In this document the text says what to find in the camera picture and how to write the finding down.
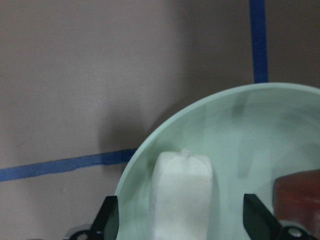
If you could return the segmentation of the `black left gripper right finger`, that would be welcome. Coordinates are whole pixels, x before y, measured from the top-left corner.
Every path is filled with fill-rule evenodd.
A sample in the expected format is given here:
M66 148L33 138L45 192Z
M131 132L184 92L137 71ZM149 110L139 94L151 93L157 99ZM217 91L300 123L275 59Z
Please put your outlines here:
M282 229L280 222L252 193L243 196L243 226L251 240L277 240Z

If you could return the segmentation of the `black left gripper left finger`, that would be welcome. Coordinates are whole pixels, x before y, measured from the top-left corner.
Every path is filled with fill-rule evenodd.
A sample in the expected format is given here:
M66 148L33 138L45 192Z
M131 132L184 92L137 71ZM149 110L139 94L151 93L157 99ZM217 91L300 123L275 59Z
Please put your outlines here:
M116 240L118 231L118 197L116 195L107 196L91 225L88 240Z

